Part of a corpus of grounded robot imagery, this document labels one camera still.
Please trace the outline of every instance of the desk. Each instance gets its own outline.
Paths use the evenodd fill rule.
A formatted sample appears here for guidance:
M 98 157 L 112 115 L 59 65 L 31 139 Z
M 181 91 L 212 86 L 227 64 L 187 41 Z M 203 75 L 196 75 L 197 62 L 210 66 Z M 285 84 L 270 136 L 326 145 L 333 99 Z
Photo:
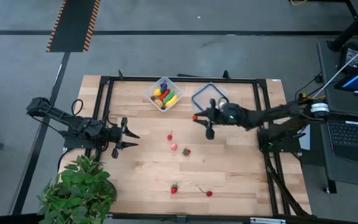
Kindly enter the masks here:
M 78 96 L 84 101 L 80 116 L 92 117 L 100 79 L 100 76 L 84 76 Z M 183 90 L 184 96 L 170 111 L 161 113 L 144 96 L 152 82 L 114 81 L 109 119 L 119 123 L 121 117 L 128 117 L 129 129 L 140 139 L 124 137 L 124 141 L 136 142 L 139 146 L 124 149 L 118 159 L 111 157 L 114 144 L 101 154 L 104 170 L 110 173 L 109 180 L 117 188 L 117 201 L 110 212 L 272 216 L 264 159 L 259 152 L 256 130 L 247 132 L 236 126 L 215 126 L 215 139 L 207 140 L 205 128 L 191 120 L 194 112 L 190 99 L 195 90 L 206 83 L 175 83 Z M 232 102 L 256 109 L 252 85 L 218 85 L 228 92 Z M 267 80 L 267 89 L 272 106 L 285 103 L 281 81 Z M 170 131 L 172 141 L 167 140 Z M 177 151 L 170 149 L 172 143 L 178 144 Z M 190 156 L 181 155 L 184 147 L 191 149 Z M 84 150 L 69 152 L 60 167 L 79 154 L 84 154 Z M 281 153 L 281 161 L 289 191 L 303 209 L 310 212 L 298 160 L 291 154 Z M 179 191 L 171 194 L 170 186 L 176 182 Z M 204 191 L 212 190 L 213 196 L 205 196 L 197 185 Z M 276 195 L 281 203 L 277 187 Z
M 318 43 L 318 52 L 323 78 L 324 81 L 327 82 L 337 72 L 337 68 L 335 66 L 339 61 L 341 53 L 330 51 L 325 42 Z M 349 99 L 354 97 L 352 92 L 338 92 L 338 90 L 335 90 L 331 85 L 327 87 L 326 93 L 328 100 L 331 100 L 329 102 L 329 107 L 331 109 L 333 106 L 334 112 L 358 115 L 358 98 L 351 100 L 351 106 L 349 106 Z M 322 124 L 317 127 L 316 133 L 320 133 L 322 137 L 321 147 L 323 148 L 328 179 L 358 185 L 358 163 L 333 154 L 328 134 L 328 127 L 326 124 Z

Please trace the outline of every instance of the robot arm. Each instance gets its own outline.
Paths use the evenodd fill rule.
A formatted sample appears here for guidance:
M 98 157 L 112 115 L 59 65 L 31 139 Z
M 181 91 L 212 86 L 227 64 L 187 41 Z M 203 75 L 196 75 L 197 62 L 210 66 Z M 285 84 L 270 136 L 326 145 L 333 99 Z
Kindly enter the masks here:
M 97 121 L 93 118 L 74 116 L 55 108 L 46 98 L 34 98 L 27 106 L 27 114 L 31 117 L 52 118 L 68 126 L 68 131 L 59 131 L 66 139 L 65 147 L 67 148 L 106 149 L 108 142 L 115 142 L 116 147 L 112 152 L 112 157 L 115 159 L 118 156 L 118 150 L 137 146 L 136 143 L 123 142 L 122 136 L 124 134 L 132 138 L 140 138 L 128 130 L 127 118 L 122 118 L 121 127 L 118 127 L 117 124 L 112 124 L 111 128 L 108 128 L 103 120 Z
M 324 122 L 323 118 L 329 113 L 327 104 L 321 100 L 301 98 L 286 105 L 263 111 L 248 110 L 229 102 L 221 108 L 217 108 L 214 99 L 211 99 L 210 105 L 210 108 L 195 114 L 200 117 L 207 117 L 207 120 L 194 120 L 194 122 L 206 127 L 208 139 L 214 139 L 213 125 L 236 125 L 250 130 L 263 125 L 264 122 L 291 117 L 283 124 L 269 126 L 269 132 L 271 132 L 269 136 L 275 136 L 285 131 L 299 130 L 310 122 Z

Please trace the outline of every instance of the white cable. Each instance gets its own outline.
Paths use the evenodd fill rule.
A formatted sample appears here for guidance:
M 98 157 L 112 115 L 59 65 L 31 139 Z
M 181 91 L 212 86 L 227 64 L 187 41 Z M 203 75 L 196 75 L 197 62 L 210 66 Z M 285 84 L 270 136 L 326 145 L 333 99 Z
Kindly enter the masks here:
M 341 69 L 338 70 L 338 72 L 313 96 L 313 98 L 315 98 L 319 93 L 321 93 L 321 91 L 323 91 L 328 85 L 329 83 L 332 82 L 332 80 L 338 75 L 340 74 L 340 72 L 347 66 L 349 65 L 355 58 L 358 57 L 358 54 L 356 56 L 354 56 L 350 61 L 348 61 Z

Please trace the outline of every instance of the black and orange tape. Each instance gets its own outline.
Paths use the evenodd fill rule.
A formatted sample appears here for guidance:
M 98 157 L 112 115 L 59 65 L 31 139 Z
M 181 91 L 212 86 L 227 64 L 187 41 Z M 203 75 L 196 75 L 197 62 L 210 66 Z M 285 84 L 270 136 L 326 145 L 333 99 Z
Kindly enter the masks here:
M 59 14 L 58 14 L 58 16 L 57 16 L 55 25 L 53 26 L 52 33 L 51 33 L 50 38 L 49 38 L 49 41 L 48 41 L 47 52 L 50 52 L 50 46 L 51 46 L 51 44 L 52 44 L 52 40 L 53 40 L 53 37 L 54 37 L 54 35 L 55 35 L 55 33 L 56 33 L 56 28 L 57 28 L 57 25 L 59 24 L 59 20 L 60 20 L 60 18 L 61 18 L 61 16 L 62 16 L 62 12 L 63 12 L 63 9 L 64 9 L 65 5 L 66 5 L 66 0 L 63 0 L 63 4 L 62 4 L 62 6 L 60 7 Z
M 99 6 L 100 6 L 100 0 L 94 0 L 91 19 L 89 22 L 88 30 L 86 31 L 83 52 L 87 52 L 90 48 L 91 39 L 92 39 L 92 35 L 93 35 L 93 29 L 94 29 L 94 25 L 96 23 L 96 18 L 98 16 Z
M 87 52 L 99 7 L 100 0 L 63 0 L 47 52 Z

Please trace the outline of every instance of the potted plant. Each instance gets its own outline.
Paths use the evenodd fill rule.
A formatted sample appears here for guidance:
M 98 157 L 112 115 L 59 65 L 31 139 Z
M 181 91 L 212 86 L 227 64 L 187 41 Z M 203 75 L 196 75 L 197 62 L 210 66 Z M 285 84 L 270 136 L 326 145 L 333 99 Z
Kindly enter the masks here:
M 102 223 L 111 204 L 116 201 L 116 189 L 103 171 L 102 163 L 78 156 L 73 164 L 56 176 L 55 183 L 37 195 L 39 215 L 45 215 L 41 224 Z

